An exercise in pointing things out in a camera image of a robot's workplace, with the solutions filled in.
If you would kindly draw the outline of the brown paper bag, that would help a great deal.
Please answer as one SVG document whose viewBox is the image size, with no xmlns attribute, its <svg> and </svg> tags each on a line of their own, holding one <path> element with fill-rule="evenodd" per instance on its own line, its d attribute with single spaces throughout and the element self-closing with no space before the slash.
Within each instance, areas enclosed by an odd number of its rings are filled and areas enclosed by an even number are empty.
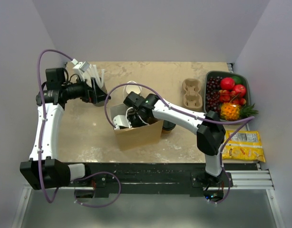
<svg viewBox="0 0 292 228">
<path fill-rule="evenodd" d="M 110 107 L 110 112 L 107 112 L 107 101 L 104 104 L 104 111 L 106 118 L 110 125 L 112 125 L 114 129 L 114 134 L 116 136 L 116 140 L 120 150 L 125 151 L 129 149 L 134 149 L 137 147 L 141 147 L 148 144 L 158 143 L 161 138 L 161 131 L 163 127 L 163 121 L 157 119 L 150 119 L 150 125 L 141 126 L 138 128 L 126 128 L 119 129 L 113 123 L 114 117 L 117 115 L 125 114 L 126 107 L 125 105 L 116 105 Z"/>
</svg>

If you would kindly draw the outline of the brown paper coffee cup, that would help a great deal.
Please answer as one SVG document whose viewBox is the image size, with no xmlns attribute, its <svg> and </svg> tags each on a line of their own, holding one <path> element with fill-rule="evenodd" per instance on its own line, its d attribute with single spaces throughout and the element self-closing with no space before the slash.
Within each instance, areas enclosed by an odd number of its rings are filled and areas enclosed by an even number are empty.
<svg viewBox="0 0 292 228">
<path fill-rule="evenodd" d="M 142 88 L 138 85 L 127 85 L 125 91 L 127 94 L 134 92 L 135 94 L 141 95 Z"/>
</svg>

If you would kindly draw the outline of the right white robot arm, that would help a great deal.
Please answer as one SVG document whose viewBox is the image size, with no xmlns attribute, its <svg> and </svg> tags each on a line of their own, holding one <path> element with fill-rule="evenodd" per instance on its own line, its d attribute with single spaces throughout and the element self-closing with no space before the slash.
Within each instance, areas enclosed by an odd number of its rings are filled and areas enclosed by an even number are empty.
<svg viewBox="0 0 292 228">
<path fill-rule="evenodd" d="M 201 113 L 174 105 L 158 95 L 146 98 L 131 92 L 124 104 L 132 107 L 143 119 L 155 118 L 181 126 L 196 135 L 197 148 L 205 155 L 206 182 L 215 187 L 222 182 L 221 148 L 224 143 L 225 128 L 215 112 Z"/>
</svg>

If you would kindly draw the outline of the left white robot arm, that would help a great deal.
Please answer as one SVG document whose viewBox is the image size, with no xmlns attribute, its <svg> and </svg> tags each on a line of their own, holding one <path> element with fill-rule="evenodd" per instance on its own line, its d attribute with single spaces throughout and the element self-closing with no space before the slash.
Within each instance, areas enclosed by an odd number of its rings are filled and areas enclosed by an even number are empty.
<svg viewBox="0 0 292 228">
<path fill-rule="evenodd" d="M 107 95 L 103 76 L 91 76 L 96 67 L 83 73 L 76 70 L 75 82 L 65 68 L 46 69 L 46 82 L 36 96 L 38 126 L 29 160 L 20 164 L 20 172 L 35 190 L 66 187 L 76 180 L 81 186 L 92 182 L 92 174 L 82 163 L 66 164 L 58 160 L 58 131 L 68 100 L 81 99 L 100 106 Z"/>
</svg>

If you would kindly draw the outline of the grey straw holder tin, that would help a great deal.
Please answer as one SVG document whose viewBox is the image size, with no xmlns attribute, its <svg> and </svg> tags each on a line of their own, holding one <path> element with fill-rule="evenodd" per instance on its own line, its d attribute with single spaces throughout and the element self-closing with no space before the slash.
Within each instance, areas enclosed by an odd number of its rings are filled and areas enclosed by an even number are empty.
<svg viewBox="0 0 292 228">
<path fill-rule="evenodd" d="M 94 105 L 96 107 L 102 107 L 105 103 L 107 92 L 99 88 L 96 83 L 94 85 L 94 90 L 95 90 Z"/>
</svg>

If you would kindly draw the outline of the cardboard cup carrier tray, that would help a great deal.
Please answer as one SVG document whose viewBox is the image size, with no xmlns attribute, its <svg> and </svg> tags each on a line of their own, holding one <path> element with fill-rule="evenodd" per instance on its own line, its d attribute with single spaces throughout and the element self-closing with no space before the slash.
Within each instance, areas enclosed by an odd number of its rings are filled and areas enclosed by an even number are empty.
<svg viewBox="0 0 292 228">
<path fill-rule="evenodd" d="M 200 95 L 202 84 L 198 79 L 187 78 L 182 82 L 183 106 L 192 111 L 201 111 L 203 99 Z"/>
</svg>

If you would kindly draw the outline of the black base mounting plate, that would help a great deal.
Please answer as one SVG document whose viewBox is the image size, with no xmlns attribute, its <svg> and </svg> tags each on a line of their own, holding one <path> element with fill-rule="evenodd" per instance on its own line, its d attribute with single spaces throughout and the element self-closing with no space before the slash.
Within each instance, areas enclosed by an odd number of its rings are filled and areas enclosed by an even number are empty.
<svg viewBox="0 0 292 228">
<path fill-rule="evenodd" d="M 86 162 L 85 166 L 85 180 L 73 181 L 68 187 L 95 190 L 96 197 L 118 193 L 201 197 L 205 189 L 226 190 L 233 186 L 229 172 L 211 178 L 203 163 Z"/>
</svg>

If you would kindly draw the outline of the dark red grapes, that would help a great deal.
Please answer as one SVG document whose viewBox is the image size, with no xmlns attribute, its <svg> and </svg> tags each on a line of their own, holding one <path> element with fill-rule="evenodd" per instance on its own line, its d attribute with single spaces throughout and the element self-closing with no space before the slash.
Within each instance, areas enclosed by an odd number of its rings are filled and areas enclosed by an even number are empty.
<svg viewBox="0 0 292 228">
<path fill-rule="evenodd" d="M 206 90 L 205 90 L 205 110 L 207 112 L 213 111 L 217 114 L 220 114 L 221 111 L 221 101 L 220 101 L 220 82 L 221 77 L 209 77 L 206 82 Z"/>
</svg>

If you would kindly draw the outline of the red yellow cherries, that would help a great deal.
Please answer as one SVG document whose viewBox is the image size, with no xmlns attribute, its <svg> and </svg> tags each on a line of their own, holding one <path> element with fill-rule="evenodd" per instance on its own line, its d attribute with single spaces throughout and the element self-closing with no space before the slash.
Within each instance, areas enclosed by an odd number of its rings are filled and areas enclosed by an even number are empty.
<svg viewBox="0 0 292 228">
<path fill-rule="evenodd" d="M 235 95 L 233 91 L 220 90 L 219 91 L 219 101 L 220 103 L 232 103 L 235 105 L 246 105 L 246 100 Z"/>
</svg>

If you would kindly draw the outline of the red apple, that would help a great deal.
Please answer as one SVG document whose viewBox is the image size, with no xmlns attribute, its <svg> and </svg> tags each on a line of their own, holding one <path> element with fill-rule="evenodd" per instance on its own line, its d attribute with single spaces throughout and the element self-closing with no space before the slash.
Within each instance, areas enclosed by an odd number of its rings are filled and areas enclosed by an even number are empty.
<svg viewBox="0 0 292 228">
<path fill-rule="evenodd" d="M 220 82 L 220 87 L 222 90 L 231 91 L 235 86 L 235 81 L 231 77 L 223 78 Z"/>
<path fill-rule="evenodd" d="M 233 90 L 235 95 L 238 95 L 240 98 L 243 98 L 246 94 L 246 87 L 242 84 L 237 84 L 233 87 Z"/>
</svg>

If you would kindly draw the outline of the green lime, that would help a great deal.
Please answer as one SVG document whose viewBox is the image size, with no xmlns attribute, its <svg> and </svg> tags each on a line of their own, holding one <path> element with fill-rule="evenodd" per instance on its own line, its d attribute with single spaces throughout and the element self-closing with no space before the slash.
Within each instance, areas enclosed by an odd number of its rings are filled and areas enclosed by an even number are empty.
<svg viewBox="0 0 292 228">
<path fill-rule="evenodd" d="M 243 84 L 243 80 L 240 76 L 232 76 L 231 78 L 234 80 L 235 85 L 242 85 Z"/>
</svg>

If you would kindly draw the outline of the yellow snack packet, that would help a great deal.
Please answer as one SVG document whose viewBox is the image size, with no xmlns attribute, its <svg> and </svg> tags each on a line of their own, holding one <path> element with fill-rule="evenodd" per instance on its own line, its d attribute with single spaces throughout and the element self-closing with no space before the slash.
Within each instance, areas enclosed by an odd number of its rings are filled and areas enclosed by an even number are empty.
<svg viewBox="0 0 292 228">
<path fill-rule="evenodd" d="M 224 147 L 222 159 L 266 162 L 259 133 L 237 132 Z"/>
</svg>

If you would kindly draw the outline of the grey fruit tray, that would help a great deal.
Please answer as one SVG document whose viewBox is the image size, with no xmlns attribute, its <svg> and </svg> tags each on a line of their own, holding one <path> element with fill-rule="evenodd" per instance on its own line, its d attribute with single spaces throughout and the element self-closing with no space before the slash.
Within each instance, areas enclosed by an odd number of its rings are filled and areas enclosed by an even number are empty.
<svg viewBox="0 0 292 228">
<path fill-rule="evenodd" d="M 243 76 L 222 71 L 210 71 L 205 77 L 204 111 L 217 113 L 224 122 L 258 114 L 250 103 L 247 80 Z"/>
</svg>

